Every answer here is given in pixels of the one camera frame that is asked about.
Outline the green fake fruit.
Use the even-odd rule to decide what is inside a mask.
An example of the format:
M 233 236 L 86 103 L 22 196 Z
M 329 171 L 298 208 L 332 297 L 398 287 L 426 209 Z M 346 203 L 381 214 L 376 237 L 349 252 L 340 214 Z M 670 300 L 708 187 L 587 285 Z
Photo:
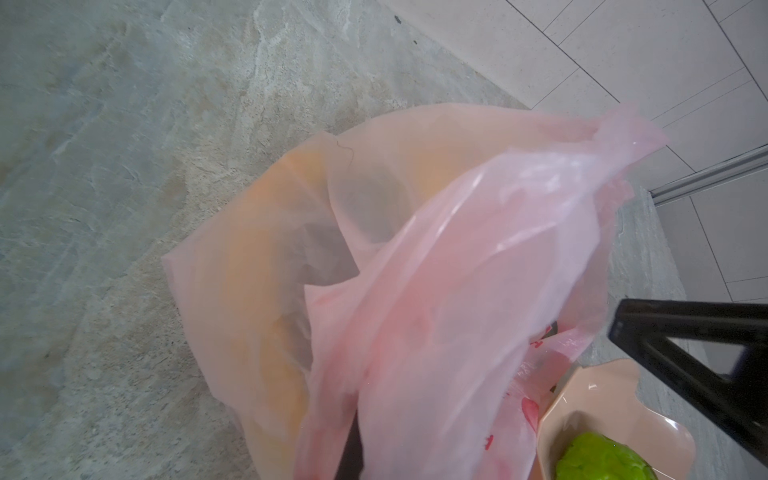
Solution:
M 555 467 L 556 480 L 657 480 L 653 468 L 634 450 L 606 436 L 577 436 Z

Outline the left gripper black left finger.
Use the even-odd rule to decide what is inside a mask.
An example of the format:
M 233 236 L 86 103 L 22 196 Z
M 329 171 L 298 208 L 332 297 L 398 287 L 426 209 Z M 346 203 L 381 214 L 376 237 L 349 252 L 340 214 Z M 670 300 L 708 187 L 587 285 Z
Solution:
M 363 444 L 359 429 L 358 415 L 355 415 L 334 479 L 359 480 L 363 468 Z

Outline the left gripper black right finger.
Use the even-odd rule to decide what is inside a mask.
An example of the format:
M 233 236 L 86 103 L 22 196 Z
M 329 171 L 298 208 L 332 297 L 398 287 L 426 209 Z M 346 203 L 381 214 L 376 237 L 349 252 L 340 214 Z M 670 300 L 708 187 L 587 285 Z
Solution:
M 719 429 L 767 463 L 767 306 L 623 299 L 608 338 Z M 742 346 L 719 374 L 675 339 Z

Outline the pink scalloped bowl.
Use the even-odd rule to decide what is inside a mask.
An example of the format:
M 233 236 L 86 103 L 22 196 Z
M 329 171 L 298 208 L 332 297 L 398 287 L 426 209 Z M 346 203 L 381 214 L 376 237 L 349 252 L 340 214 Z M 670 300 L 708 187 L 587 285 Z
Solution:
M 681 424 L 636 396 L 640 367 L 630 359 L 577 367 L 541 416 L 532 479 L 553 479 L 557 461 L 580 434 L 596 432 L 639 454 L 660 479 L 686 479 L 695 441 Z

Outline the pink plastic bag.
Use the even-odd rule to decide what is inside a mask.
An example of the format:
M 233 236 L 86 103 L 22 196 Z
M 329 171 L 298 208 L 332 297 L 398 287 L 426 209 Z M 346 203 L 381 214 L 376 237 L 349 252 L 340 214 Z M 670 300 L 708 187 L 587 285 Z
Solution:
M 304 288 L 312 365 L 291 458 L 249 448 L 185 329 L 195 249 L 239 195 L 162 259 L 259 477 L 335 477 L 358 415 L 365 479 L 527 478 L 549 391 L 608 315 L 626 172 L 665 144 L 625 106 L 591 120 L 435 104 L 287 152 L 320 151 L 357 269 Z

